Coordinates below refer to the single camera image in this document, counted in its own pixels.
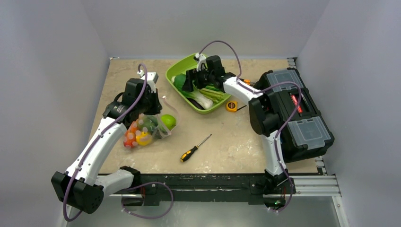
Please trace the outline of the green plastic tray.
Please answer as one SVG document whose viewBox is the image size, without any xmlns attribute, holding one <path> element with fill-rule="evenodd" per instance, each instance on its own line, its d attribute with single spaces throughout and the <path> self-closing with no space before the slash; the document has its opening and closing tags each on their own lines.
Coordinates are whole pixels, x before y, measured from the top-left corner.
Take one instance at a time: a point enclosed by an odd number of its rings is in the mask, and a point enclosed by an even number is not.
<svg viewBox="0 0 401 227">
<path fill-rule="evenodd" d="M 178 95 L 184 99 L 184 101 L 197 113 L 199 114 L 209 114 L 216 109 L 218 109 L 220 106 L 224 105 L 228 99 L 231 97 L 230 94 L 223 94 L 223 99 L 220 102 L 217 102 L 213 104 L 213 106 L 209 109 L 202 110 L 197 108 L 195 105 L 193 105 L 180 91 L 177 89 L 171 78 L 173 76 L 176 76 L 181 73 L 185 73 L 187 70 L 193 69 L 197 66 L 196 61 L 193 59 L 195 56 L 195 53 L 192 53 L 183 59 L 179 60 L 177 63 L 173 64 L 167 71 L 166 71 L 166 79 L 170 83 L 170 85 L 173 87 L 173 89 L 178 93 Z"/>
</svg>

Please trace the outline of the green apple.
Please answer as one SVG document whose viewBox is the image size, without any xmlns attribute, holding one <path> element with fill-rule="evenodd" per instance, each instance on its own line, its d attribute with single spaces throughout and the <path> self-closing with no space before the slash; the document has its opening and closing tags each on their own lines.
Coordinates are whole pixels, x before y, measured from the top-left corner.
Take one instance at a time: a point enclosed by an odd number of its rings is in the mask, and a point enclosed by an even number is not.
<svg viewBox="0 0 401 227">
<path fill-rule="evenodd" d="M 169 130 L 172 130 L 177 124 L 176 119 L 170 114 L 164 114 L 160 119 Z"/>
</svg>

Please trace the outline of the green mango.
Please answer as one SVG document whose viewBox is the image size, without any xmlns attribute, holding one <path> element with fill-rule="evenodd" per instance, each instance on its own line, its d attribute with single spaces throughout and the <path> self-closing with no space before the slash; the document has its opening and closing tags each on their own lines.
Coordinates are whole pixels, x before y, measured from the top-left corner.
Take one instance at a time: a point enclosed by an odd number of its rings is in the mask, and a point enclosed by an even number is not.
<svg viewBox="0 0 401 227">
<path fill-rule="evenodd" d="M 137 123 L 140 131 L 147 131 L 151 134 L 153 134 L 158 127 L 158 120 L 154 115 L 141 116 L 137 120 Z"/>
</svg>

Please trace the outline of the clear zip bag pink dots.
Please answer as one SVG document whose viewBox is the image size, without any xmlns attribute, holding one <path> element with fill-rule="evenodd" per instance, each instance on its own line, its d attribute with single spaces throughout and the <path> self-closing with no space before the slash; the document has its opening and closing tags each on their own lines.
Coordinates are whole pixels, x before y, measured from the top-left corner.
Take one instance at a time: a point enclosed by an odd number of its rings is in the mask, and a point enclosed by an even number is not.
<svg viewBox="0 0 401 227">
<path fill-rule="evenodd" d="M 162 106 L 167 111 L 156 115 L 140 114 L 127 128 L 123 136 L 123 146 L 127 149 L 147 146 L 158 139 L 164 139 L 173 134 L 174 128 L 180 122 L 180 114 L 166 96 L 161 98 Z"/>
</svg>

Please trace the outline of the orange persimmon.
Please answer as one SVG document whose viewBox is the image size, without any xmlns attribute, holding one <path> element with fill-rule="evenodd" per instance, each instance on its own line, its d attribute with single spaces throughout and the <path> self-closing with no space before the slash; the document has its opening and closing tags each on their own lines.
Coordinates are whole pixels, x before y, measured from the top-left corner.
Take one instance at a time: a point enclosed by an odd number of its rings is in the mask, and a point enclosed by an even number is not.
<svg viewBox="0 0 401 227">
<path fill-rule="evenodd" d="M 136 134 L 136 132 L 139 131 L 138 123 L 133 122 L 127 131 L 128 131 L 128 133 Z"/>
</svg>

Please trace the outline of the red bell pepper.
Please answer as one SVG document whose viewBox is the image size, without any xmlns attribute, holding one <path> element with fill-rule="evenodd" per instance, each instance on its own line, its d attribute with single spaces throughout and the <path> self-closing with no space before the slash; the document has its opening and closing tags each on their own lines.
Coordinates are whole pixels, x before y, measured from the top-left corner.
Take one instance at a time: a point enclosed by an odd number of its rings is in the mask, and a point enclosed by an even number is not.
<svg viewBox="0 0 401 227">
<path fill-rule="evenodd" d="M 126 131 L 123 137 L 123 146 L 129 149 L 138 146 L 135 133 Z"/>
</svg>

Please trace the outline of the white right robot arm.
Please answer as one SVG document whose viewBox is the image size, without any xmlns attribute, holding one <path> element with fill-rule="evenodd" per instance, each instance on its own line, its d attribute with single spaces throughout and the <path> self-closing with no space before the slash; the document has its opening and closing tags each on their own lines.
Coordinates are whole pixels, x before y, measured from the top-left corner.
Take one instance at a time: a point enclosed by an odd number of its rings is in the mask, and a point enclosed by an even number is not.
<svg viewBox="0 0 401 227">
<path fill-rule="evenodd" d="M 268 92 L 275 85 L 258 89 L 243 82 L 238 75 L 227 72 L 222 65 L 221 58 L 217 55 L 205 56 L 196 53 L 193 56 L 196 67 L 186 71 L 186 79 L 181 89 L 186 92 L 205 88 L 213 85 L 219 91 L 230 94 L 243 103 L 249 109 L 250 124 L 253 131 L 260 135 L 265 167 L 265 190 L 272 192 L 295 192 L 293 179 L 289 176 L 288 169 L 283 158 L 280 144 L 281 131 L 288 125 L 294 116 L 293 113 L 282 121 L 280 114 L 274 110 L 275 104 Z"/>
</svg>

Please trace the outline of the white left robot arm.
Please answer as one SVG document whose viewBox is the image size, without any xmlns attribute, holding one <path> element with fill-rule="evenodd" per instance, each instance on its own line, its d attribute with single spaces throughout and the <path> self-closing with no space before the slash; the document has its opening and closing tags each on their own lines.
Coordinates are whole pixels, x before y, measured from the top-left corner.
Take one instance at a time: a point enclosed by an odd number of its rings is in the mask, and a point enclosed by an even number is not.
<svg viewBox="0 0 401 227">
<path fill-rule="evenodd" d="M 106 106 L 94 136 L 79 157 L 65 172 L 55 172 L 51 178 L 67 221 L 74 220 L 68 216 L 68 206 L 78 213 L 92 214 L 104 197 L 124 189 L 128 193 L 140 190 L 140 172 L 134 168 L 123 166 L 101 179 L 98 174 L 112 148 L 139 115 L 156 115 L 161 109 L 156 79 L 145 77 L 129 79 L 125 91 Z"/>
</svg>

